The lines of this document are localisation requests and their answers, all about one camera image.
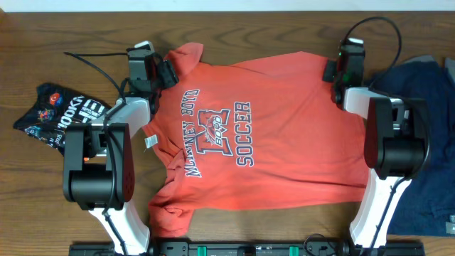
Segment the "red soccer t-shirt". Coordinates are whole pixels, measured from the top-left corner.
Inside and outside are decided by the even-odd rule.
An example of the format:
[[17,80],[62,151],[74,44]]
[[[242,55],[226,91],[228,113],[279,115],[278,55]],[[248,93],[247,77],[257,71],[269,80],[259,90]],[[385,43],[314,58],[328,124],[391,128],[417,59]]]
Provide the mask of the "red soccer t-shirt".
[[200,208],[270,210],[360,201],[368,180],[363,120],[337,108],[327,58],[296,52],[210,65],[203,46],[166,55],[178,84],[144,127],[167,170],[149,201],[163,238],[185,235]]

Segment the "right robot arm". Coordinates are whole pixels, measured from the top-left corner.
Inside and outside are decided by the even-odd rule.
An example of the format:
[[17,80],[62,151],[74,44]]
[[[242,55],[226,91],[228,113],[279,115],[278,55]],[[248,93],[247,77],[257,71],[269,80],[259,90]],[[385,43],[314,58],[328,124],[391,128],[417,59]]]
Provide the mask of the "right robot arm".
[[332,84],[331,99],[337,107],[366,121],[363,156],[369,168],[368,183],[349,227],[349,253],[403,253],[403,247],[387,244],[387,230],[402,194],[429,163],[428,106],[422,98],[364,85],[364,60],[364,42],[344,39],[337,60],[329,60],[323,74],[323,81]]

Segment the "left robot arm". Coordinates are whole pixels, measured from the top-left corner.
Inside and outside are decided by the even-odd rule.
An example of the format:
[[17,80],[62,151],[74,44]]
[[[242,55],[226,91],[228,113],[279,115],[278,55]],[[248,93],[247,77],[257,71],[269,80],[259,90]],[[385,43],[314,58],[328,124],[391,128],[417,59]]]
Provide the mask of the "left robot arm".
[[115,105],[86,124],[66,129],[63,195],[97,220],[110,243],[80,243],[70,255],[152,255],[151,231],[132,200],[135,186],[132,137],[149,124],[159,109],[163,90],[178,83],[170,61],[148,41],[123,53],[129,76],[115,87]]

